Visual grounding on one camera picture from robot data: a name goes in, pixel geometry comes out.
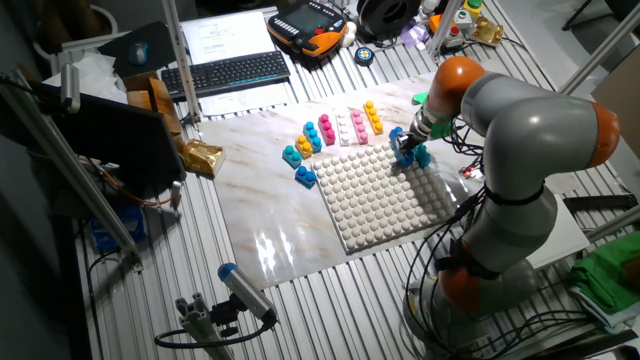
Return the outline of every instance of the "green object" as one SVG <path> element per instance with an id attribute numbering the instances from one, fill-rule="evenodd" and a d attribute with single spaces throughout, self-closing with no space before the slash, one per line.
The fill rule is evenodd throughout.
<path id="1" fill-rule="evenodd" d="M 467 4 L 474 9 L 477 9 L 482 6 L 482 0 L 467 0 Z"/>
<path id="2" fill-rule="evenodd" d="M 640 232 L 612 241 L 571 268 L 568 281 L 611 315 L 640 301 L 627 279 L 622 264 L 640 254 Z"/>
<path id="3" fill-rule="evenodd" d="M 451 121 L 446 124 L 433 124 L 433 126 L 431 126 L 431 133 L 429 133 L 429 136 L 432 139 L 440 139 L 443 136 L 451 136 L 452 124 L 453 122 Z"/>
<path id="4" fill-rule="evenodd" d="M 422 94 L 416 94 L 413 95 L 413 103 L 414 104 L 424 104 L 425 101 L 427 101 L 427 97 L 429 96 L 429 93 L 422 93 Z"/>
<path id="5" fill-rule="evenodd" d="M 415 154 L 416 161 L 421 169 L 424 169 L 431 164 L 431 154 L 427 152 L 427 147 L 424 144 L 420 144 L 420 146 L 413 149 L 413 153 Z"/>

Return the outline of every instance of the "orange wire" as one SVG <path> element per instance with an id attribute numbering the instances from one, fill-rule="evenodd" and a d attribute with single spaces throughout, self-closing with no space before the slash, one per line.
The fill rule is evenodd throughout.
<path id="1" fill-rule="evenodd" d="M 88 160 L 85 160 L 85 159 L 80 159 L 80 160 L 84 161 L 86 163 L 89 162 Z M 102 169 L 102 175 L 104 175 L 107 179 L 109 179 L 109 181 L 111 181 L 113 186 L 115 186 L 116 189 L 118 189 L 118 191 L 120 191 L 121 193 L 125 194 L 126 196 L 130 197 L 131 199 L 133 199 L 133 200 L 135 200 L 135 201 L 137 201 L 139 203 L 142 203 L 142 204 L 145 204 L 145 205 L 162 205 L 162 204 L 168 203 L 169 201 L 171 201 L 173 199 L 173 196 L 170 196 L 168 199 L 162 200 L 162 201 L 147 201 L 147 200 L 144 200 L 144 199 L 140 199 L 138 197 L 135 197 L 135 196 L 131 195 L 125 189 L 121 188 L 120 185 L 118 185 L 118 183 L 111 177 L 111 175 L 109 175 L 109 173 L 106 170 Z"/>

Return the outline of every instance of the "robotic arm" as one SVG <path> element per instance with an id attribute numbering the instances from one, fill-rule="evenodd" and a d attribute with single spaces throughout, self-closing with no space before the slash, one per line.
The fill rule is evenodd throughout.
<path id="1" fill-rule="evenodd" d="M 437 286 L 423 286 L 422 296 L 412 285 L 415 298 L 409 299 L 430 299 L 435 292 L 437 311 L 430 318 L 443 324 L 440 329 L 458 326 L 452 346 L 474 340 L 477 323 L 470 318 L 516 306 L 536 291 L 526 257 L 547 240 L 557 213 L 544 179 L 604 163 L 620 137 L 616 115 L 601 105 L 485 73 L 473 60 L 453 57 L 438 69 L 425 105 L 397 138 L 397 148 L 406 153 L 447 135 L 460 114 L 485 137 L 487 196 L 469 230 L 452 244 L 450 256 L 458 266 L 443 269 Z M 422 333 L 412 317 L 405 318 Z"/>

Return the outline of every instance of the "computer monitor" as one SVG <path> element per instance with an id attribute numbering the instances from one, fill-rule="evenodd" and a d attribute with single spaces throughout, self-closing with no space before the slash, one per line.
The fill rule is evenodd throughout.
<path id="1" fill-rule="evenodd" d="M 59 87 L 30 86 L 60 98 Z M 160 113 L 81 94 L 76 114 L 52 118 L 76 154 L 119 165 L 118 176 L 126 184 L 168 185 L 186 177 L 184 161 Z"/>

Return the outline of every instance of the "table surface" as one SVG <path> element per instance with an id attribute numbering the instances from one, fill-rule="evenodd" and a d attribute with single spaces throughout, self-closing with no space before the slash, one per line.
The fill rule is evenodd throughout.
<path id="1" fill-rule="evenodd" d="M 483 15 L 503 24 L 505 34 L 522 42 L 500 6 L 493 0 L 484 3 Z M 275 9 L 264 10 L 265 18 Z M 109 37 L 65 46 L 65 52 L 54 59 L 54 72 L 64 63 L 78 61 L 85 52 L 93 52 Z M 436 70 L 437 66 L 425 54 L 402 44 L 376 50 L 374 63 L 361 68 L 353 63 L 353 52 L 363 44 L 340 49 L 332 59 L 309 60 L 306 64 L 286 58 L 292 76 L 283 84 L 288 99 L 261 109 L 225 114 L 208 119 L 217 121 L 237 116 L 275 110 L 306 101 L 317 101 L 332 95 L 360 90 L 375 85 L 408 79 Z M 535 62 L 535 54 L 504 43 L 496 49 L 474 45 L 463 51 L 477 61 L 500 62 L 508 74 L 554 89 Z M 186 107 L 179 104 L 180 114 Z M 200 138 L 197 129 L 187 127 L 189 138 Z M 564 197 L 619 195 L 615 171 L 604 164 L 598 168 L 574 173 L 578 188 Z M 201 292 L 209 305 L 227 300 L 229 291 L 216 274 L 218 267 L 235 261 L 225 217 L 221 210 L 217 185 L 211 180 L 189 173 L 183 187 L 183 201 L 177 212 L 167 207 L 146 208 L 150 239 L 140 244 L 141 273 L 131 271 L 127 261 L 106 261 L 90 274 L 95 297 L 88 295 L 87 268 L 99 252 L 90 245 L 88 234 L 78 239 L 77 254 L 82 287 L 85 294 L 89 337 L 94 358 L 124 359 L 206 359 L 202 350 L 167 350 L 157 348 L 153 337 L 179 329 L 177 298 L 190 298 Z M 158 194 L 158 199 L 168 194 Z M 613 219 L 621 211 L 594 210 L 576 216 L 582 228 L 593 228 Z M 632 228 L 605 237 L 588 248 L 614 240 L 632 232 Z M 447 246 L 436 253 L 444 255 Z M 410 261 L 417 245 L 398 245 L 375 254 L 348 261 L 301 278 L 265 289 L 273 300 L 280 318 L 274 331 L 252 341 L 231 346 L 238 359 L 309 359 L 309 358 L 415 358 L 425 348 L 403 326 L 401 300 Z M 421 262 L 429 255 L 425 247 Z M 515 309 L 496 313 L 485 321 L 490 337 L 495 338 L 520 326 L 533 314 L 550 310 L 577 309 L 561 284 L 558 284 L 573 264 L 571 258 L 538 272 L 541 290 Z M 241 314 L 238 327 L 242 335 L 256 331 L 258 322 L 250 314 Z M 554 332 L 543 332 L 519 346 L 518 351 L 504 358 L 522 358 L 578 336 L 593 325 L 569 324 Z M 525 330 L 522 336 L 529 334 Z M 176 341 L 187 341 L 185 336 Z M 487 348 L 485 355 L 500 350 Z"/>

